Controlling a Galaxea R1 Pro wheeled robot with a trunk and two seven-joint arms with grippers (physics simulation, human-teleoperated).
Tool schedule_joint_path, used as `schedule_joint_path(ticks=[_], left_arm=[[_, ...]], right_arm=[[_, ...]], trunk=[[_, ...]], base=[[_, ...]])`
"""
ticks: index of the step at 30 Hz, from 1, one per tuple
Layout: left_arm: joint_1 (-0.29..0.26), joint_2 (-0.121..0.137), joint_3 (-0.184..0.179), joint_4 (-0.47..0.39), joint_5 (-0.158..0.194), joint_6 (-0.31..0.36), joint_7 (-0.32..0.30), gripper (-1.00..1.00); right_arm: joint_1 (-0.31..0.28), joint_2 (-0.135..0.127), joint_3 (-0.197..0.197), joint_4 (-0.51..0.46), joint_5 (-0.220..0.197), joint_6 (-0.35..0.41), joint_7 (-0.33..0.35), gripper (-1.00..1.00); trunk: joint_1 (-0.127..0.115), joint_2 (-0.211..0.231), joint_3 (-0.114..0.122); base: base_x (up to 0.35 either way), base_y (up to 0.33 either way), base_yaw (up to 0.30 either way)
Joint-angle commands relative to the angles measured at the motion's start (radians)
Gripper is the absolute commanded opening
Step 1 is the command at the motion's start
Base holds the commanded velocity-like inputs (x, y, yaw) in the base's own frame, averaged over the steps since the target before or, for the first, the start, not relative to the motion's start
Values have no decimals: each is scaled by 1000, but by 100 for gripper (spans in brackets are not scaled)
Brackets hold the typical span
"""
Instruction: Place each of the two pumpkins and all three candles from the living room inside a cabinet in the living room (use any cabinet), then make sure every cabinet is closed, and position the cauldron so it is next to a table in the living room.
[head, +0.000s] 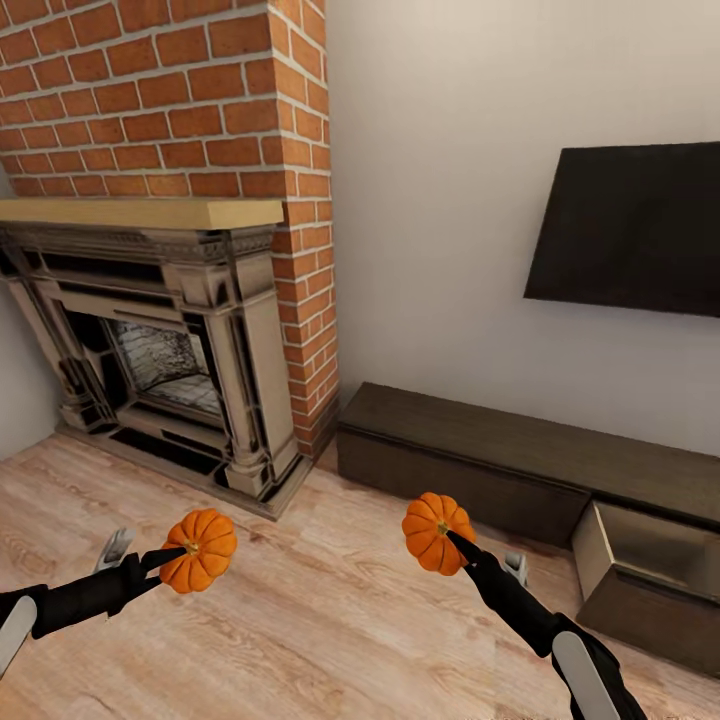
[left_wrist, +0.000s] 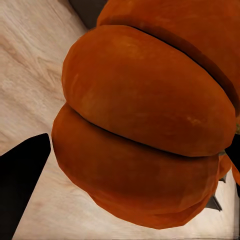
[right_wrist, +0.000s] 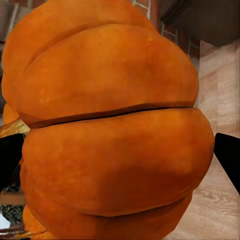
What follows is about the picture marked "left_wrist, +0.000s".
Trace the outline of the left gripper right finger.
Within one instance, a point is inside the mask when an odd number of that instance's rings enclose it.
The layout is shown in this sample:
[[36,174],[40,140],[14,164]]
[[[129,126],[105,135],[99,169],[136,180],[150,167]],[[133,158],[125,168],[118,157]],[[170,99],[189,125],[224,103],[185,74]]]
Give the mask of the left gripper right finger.
[[225,152],[230,157],[231,162],[240,172],[240,134],[235,134],[231,146],[225,149]]

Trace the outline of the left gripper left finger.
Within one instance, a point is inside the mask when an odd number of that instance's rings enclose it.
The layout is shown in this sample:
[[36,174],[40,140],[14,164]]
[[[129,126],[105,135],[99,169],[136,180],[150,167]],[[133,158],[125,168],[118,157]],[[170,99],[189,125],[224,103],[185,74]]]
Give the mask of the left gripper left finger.
[[0,156],[0,240],[12,240],[50,153],[44,133]]

